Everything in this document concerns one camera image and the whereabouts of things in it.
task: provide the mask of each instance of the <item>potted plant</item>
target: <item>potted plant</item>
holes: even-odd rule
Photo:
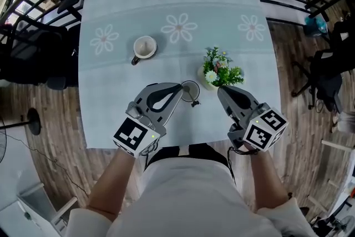
[[[204,58],[205,63],[197,71],[197,76],[207,90],[244,82],[241,68],[229,67],[232,60],[227,57],[226,52],[219,52],[218,47],[208,48]]]

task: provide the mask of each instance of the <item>flower pot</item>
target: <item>flower pot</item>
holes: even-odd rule
[[[218,87],[212,85],[211,83],[207,82],[205,74],[204,74],[204,66],[201,66],[197,71],[197,77],[200,83],[209,91],[217,91]]]

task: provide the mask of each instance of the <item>forearm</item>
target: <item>forearm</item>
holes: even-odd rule
[[[113,221],[121,210],[134,162],[134,157],[118,149],[94,185],[87,209],[101,213]]]
[[[270,153],[251,156],[257,209],[275,208],[288,201],[285,187],[277,175]]]

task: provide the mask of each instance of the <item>white flower pattern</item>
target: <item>white flower pattern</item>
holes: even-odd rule
[[[98,56],[104,49],[108,52],[113,51],[113,44],[111,41],[117,40],[120,36],[119,33],[112,33],[112,25],[109,24],[106,26],[103,31],[101,28],[97,28],[95,35],[97,38],[93,38],[90,41],[90,45],[95,47],[95,54]]]
[[[248,41],[252,41],[254,36],[260,42],[264,40],[264,36],[260,32],[265,31],[265,26],[257,23],[257,17],[255,15],[252,15],[250,20],[247,16],[242,15],[241,19],[243,20],[244,24],[239,24],[238,29],[240,31],[248,31],[246,33],[246,39]]]
[[[180,39],[180,36],[187,42],[192,41],[192,35],[189,31],[195,30],[197,28],[196,23],[187,23],[189,16],[183,13],[179,17],[179,21],[173,16],[166,16],[166,21],[171,25],[166,25],[161,28],[163,33],[171,33],[170,43],[175,44]]]

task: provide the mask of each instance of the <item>white mug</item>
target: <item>white mug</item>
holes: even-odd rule
[[[135,40],[133,44],[134,58],[132,65],[136,65],[141,59],[152,57],[156,52],[156,41],[150,36],[143,36]]]

